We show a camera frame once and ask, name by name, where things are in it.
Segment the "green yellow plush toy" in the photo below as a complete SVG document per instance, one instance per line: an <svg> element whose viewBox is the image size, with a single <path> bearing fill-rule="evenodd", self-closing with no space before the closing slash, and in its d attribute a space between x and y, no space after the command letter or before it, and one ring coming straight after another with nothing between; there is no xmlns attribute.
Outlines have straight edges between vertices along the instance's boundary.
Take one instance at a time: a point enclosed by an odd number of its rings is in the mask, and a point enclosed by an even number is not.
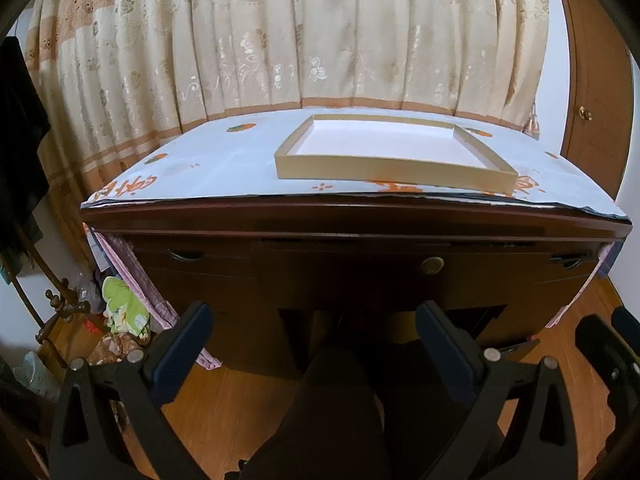
<svg viewBox="0 0 640 480"><path fill-rule="evenodd" d="M142 341L149 339L149 311L121 278L104 278L102 297L105 301L105 324L111 333L130 334Z"/></svg>

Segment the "black coat on rack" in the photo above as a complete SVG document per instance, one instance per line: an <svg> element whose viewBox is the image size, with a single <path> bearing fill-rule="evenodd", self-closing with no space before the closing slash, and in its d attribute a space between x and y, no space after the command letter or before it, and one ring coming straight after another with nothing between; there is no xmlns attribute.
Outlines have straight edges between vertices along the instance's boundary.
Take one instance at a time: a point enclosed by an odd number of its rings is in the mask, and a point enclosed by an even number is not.
<svg viewBox="0 0 640 480"><path fill-rule="evenodd" d="M34 210L49 182L38 148L50 129L20 42L7 36L1 41L1 276L6 282L22 270L21 236L33 243L41 238Z"/></svg>

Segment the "shallow gold cardboard tray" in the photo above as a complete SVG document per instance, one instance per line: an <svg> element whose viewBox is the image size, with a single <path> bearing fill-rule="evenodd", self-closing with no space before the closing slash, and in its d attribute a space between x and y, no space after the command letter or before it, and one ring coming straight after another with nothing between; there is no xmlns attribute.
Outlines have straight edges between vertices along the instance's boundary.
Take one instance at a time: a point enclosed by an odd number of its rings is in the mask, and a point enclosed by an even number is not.
<svg viewBox="0 0 640 480"><path fill-rule="evenodd" d="M375 181L510 194L518 173L451 122L313 114L274 153L281 179Z"/></svg>

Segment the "white orange-print table cover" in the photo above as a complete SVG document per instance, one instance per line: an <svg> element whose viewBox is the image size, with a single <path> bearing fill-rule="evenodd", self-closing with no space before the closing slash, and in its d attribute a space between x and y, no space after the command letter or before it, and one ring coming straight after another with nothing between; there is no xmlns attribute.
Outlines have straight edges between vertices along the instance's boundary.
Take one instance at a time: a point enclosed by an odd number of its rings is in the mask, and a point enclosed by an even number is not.
<svg viewBox="0 0 640 480"><path fill-rule="evenodd" d="M313 114L380 115L451 122L477 136L518 173L510 194L375 181L281 179L274 153ZM409 194L454 202L566 208L623 219L614 198L566 158L515 130L439 114L382 108L307 108L216 119L178 136L94 192L82 209L200 198Z"/></svg>

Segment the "cream floral curtain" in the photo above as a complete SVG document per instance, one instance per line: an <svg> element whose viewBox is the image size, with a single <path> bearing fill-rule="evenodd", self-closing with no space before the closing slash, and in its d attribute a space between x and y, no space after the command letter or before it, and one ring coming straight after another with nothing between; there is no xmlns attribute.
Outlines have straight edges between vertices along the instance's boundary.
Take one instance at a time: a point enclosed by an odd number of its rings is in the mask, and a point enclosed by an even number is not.
<svg viewBox="0 0 640 480"><path fill-rule="evenodd" d="M202 122L367 106L521 128L549 0L35 0L49 181L88 194Z"/></svg>

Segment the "dark wooden dresser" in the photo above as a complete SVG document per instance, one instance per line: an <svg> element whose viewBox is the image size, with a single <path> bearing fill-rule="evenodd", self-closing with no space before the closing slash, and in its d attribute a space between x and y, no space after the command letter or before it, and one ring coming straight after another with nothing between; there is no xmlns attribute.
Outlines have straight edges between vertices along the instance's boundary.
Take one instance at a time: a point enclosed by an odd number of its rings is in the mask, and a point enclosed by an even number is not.
<svg viewBox="0 0 640 480"><path fill-rule="evenodd" d="M324 312L362 312L390 334L396 314L432 300L484 346L524 344L631 230L565 207L385 193L103 205L82 218L175 310L213 310L212 356L280 377L303 373Z"/></svg>

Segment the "wooden door with knob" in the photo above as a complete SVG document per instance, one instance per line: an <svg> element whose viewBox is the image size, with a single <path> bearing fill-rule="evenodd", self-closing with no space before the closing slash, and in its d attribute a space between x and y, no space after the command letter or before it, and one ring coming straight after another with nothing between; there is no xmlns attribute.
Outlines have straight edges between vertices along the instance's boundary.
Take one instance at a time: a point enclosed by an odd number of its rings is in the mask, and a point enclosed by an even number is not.
<svg viewBox="0 0 640 480"><path fill-rule="evenodd" d="M561 1L570 49L570 97L561 154L616 197L634 116L626 42L599 0Z"/></svg>

